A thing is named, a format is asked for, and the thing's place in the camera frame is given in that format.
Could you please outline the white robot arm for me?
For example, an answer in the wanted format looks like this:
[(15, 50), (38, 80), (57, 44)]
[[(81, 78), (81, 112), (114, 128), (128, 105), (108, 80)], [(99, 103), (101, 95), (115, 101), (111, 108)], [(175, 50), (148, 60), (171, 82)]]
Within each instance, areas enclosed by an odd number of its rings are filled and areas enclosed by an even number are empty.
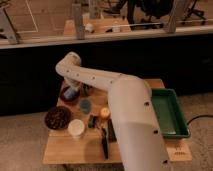
[(55, 70), (69, 85), (81, 82), (107, 92), (125, 171), (173, 171), (152, 105), (152, 91), (145, 80), (82, 67), (74, 52), (60, 60)]

